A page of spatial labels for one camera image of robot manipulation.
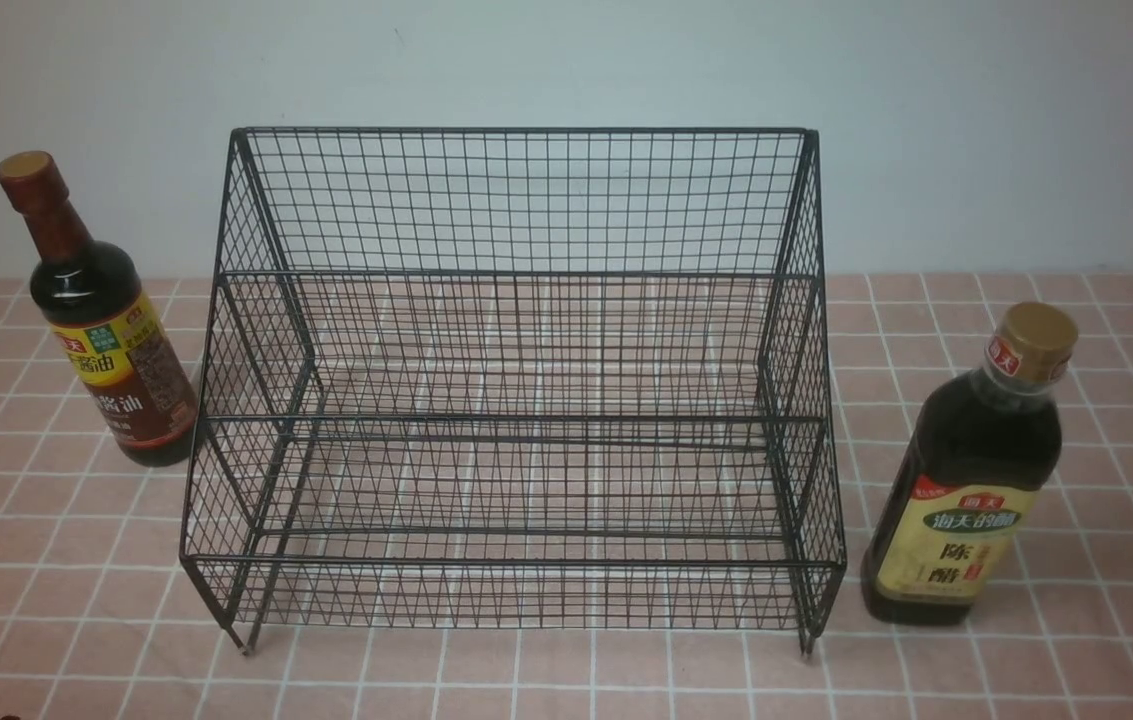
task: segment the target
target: dark liquid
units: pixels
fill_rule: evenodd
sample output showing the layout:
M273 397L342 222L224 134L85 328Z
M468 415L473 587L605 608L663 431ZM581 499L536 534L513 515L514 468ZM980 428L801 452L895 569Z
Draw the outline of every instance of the dark liquid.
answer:
M1059 451L1059 413L1049 395L1013 393L981 369L931 392L860 565L860 588L869 615L905 625L956 625L970 612L970 605L896 601L877 591L877 573L919 475L930 475L940 486L983 484L1036 491L1050 477Z
M42 261L32 272L28 288L32 300L51 323L85 325L103 322L130 306L140 295L140 279L126 252L105 242L91 242L73 260ZM139 465L162 468L191 455L194 433L195 424L160 446L118 447Z

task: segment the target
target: tiled countertop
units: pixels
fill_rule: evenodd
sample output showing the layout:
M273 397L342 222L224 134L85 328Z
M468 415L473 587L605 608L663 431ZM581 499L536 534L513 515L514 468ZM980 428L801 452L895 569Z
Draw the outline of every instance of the tiled countertop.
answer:
M266 628L242 659L176 568L179 468L130 465L0 281L0 714L25 720L1133 720L1133 274L828 281L850 578L790 634ZM147 283L194 369L208 283ZM918 404L1014 300L1082 328L1068 448L968 625L892 629L854 575Z

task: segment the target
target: brown bottle cap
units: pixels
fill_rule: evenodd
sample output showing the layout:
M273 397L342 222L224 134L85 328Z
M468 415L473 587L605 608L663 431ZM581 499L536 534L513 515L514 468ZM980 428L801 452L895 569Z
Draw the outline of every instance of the brown bottle cap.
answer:
M1068 313L1045 302L1021 302L1002 315L988 342L988 359L1017 381L1050 383L1068 367L1074 345L1077 323Z
M10 206L22 215L53 210L68 200L68 186L49 152L17 152L0 161L0 183Z

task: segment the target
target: white wall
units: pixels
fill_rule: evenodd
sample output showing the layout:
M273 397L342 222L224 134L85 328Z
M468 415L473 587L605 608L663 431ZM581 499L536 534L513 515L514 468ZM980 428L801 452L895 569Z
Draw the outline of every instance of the white wall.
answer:
M1133 266L1130 0L0 3L0 158L54 152L150 277L208 272L270 122L802 124L830 269Z

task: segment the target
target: black wire rack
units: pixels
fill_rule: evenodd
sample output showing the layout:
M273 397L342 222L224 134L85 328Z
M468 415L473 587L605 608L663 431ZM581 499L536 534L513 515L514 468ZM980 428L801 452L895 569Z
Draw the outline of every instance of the black wire rack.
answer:
M265 622L823 632L818 136L246 128L181 560Z

